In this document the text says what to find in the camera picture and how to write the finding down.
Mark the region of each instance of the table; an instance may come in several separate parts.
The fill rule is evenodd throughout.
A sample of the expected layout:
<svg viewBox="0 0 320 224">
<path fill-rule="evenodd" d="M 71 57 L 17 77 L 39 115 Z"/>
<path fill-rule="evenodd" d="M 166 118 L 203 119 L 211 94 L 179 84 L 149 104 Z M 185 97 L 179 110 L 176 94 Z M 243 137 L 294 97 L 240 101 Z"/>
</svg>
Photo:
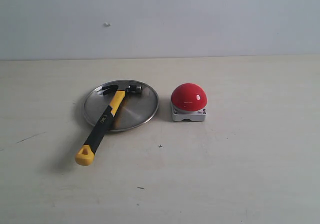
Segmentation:
<svg viewBox="0 0 320 224">
<path fill-rule="evenodd" d="M 0 62 L 0 223 L 275 224 L 320 220 L 320 55 Z M 87 93 L 151 85 L 156 116 L 107 135 L 91 166 Z M 204 122 L 172 122 L 200 85 Z"/>
</svg>

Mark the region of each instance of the stainless steel lid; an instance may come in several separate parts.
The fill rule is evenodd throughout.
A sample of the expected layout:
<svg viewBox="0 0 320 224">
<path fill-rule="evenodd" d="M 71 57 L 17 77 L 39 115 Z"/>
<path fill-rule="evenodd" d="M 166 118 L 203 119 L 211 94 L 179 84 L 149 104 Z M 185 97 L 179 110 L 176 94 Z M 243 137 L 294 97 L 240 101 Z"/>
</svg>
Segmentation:
<svg viewBox="0 0 320 224">
<path fill-rule="evenodd" d="M 113 125 L 109 131 L 121 132 L 138 127 L 149 121 L 157 112 L 159 107 L 159 97 L 156 91 L 149 85 L 134 80 L 117 80 L 105 83 L 95 88 L 85 99 L 83 104 L 83 115 L 86 121 L 94 126 L 101 114 L 111 102 L 114 93 L 103 95 L 102 88 L 109 85 L 119 85 L 126 83 L 128 86 L 141 85 L 141 94 L 129 93 L 122 101 Z"/>
</svg>

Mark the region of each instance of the claw hammer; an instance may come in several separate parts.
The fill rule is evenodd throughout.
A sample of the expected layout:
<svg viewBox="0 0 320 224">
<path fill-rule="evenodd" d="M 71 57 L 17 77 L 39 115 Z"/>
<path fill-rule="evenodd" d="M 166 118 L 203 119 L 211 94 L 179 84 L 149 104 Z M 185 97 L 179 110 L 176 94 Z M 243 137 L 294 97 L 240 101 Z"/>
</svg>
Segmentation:
<svg viewBox="0 0 320 224">
<path fill-rule="evenodd" d="M 128 93 L 141 93 L 142 87 L 141 85 L 128 85 L 120 83 L 119 85 L 110 85 L 103 87 L 102 90 L 103 95 L 106 95 L 114 91 L 115 95 L 113 96 L 110 104 L 102 113 L 93 130 L 91 131 L 83 146 L 74 158 L 76 163 L 83 166 L 88 166 L 93 162 L 95 158 L 95 153 L 100 145 L 100 142 L 104 138 L 106 131 L 110 129 L 114 121 L 116 112 L 124 97 Z"/>
</svg>

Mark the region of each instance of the red dome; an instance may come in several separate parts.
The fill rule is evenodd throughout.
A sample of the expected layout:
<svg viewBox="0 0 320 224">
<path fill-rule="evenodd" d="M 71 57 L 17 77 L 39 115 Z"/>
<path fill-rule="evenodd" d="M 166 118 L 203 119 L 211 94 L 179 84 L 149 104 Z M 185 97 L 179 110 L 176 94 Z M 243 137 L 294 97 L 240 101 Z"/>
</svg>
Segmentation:
<svg viewBox="0 0 320 224">
<path fill-rule="evenodd" d="M 206 106 L 207 96 L 198 85 L 185 83 L 173 91 L 171 102 L 178 109 L 194 112 Z"/>
</svg>

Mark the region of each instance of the white wall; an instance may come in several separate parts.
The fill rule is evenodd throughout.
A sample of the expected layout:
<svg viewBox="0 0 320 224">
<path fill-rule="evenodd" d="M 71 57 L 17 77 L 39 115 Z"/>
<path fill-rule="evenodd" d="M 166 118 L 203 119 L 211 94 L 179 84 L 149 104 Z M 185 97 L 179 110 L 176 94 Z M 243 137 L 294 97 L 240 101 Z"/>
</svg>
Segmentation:
<svg viewBox="0 0 320 224">
<path fill-rule="evenodd" d="M 2 60 L 293 53 L 320 53 L 319 0 L 0 0 Z"/>
</svg>

